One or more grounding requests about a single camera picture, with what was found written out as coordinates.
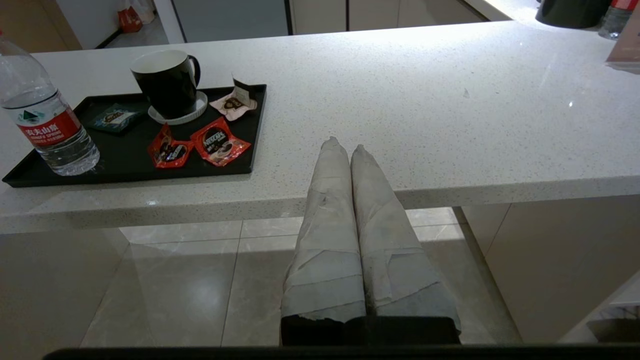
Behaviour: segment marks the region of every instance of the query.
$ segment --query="tiled floor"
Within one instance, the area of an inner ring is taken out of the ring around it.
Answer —
[[[143,25],[137,33],[118,35],[105,48],[166,44],[169,44],[169,40],[166,38],[160,19],[156,17],[149,24]]]
[[[451,290],[464,343],[520,338],[467,224],[410,210]],[[301,218],[122,229],[131,246],[82,346],[278,345],[280,297]]]

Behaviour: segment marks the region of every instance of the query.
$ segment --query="white countertop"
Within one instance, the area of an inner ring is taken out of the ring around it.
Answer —
[[[511,1],[488,2],[515,17],[500,7]],[[167,48],[200,60],[201,88],[230,86],[232,72],[267,84],[255,166],[137,183],[2,183],[0,233],[298,216],[330,135],[349,152],[364,144],[405,208],[640,193],[640,78],[604,65],[614,42],[596,33],[532,24],[36,54],[72,106],[139,92],[130,62]],[[0,117],[5,174],[30,145]]]

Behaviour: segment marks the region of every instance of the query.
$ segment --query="white saucer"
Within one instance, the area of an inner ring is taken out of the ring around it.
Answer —
[[[160,124],[169,124],[169,125],[182,125],[186,124],[189,121],[197,119],[200,115],[204,113],[207,109],[207,96],[203,92],[196,92],[196,110],[189,115],[185,115],[183,117],[179,117],[176,119],[165,119],[162,115],[160,115],[153,106],[149,106],[149,110],[147,113],[149,116],[154,119],[156,122]]]

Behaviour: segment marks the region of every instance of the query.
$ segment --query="mug handle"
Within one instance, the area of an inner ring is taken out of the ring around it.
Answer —
[[[193,64],[193,78],[196,81],[196,87],[198,87],[198,84],[200,83],[200,63],[198,63],[198,59],[193,55],[187,55],[187,59],[191,60],[191,63]]]

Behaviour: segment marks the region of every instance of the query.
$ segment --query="white cabinet door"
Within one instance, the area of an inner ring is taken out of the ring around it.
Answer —
[[[457,0],[400,0],[399,28],[482,21],[482,18]]]
[[[345,0],[289,0],[293,33],[338,33],[347,30]]]
[[[349,0],[349,30],[395,29],[400,0]]]

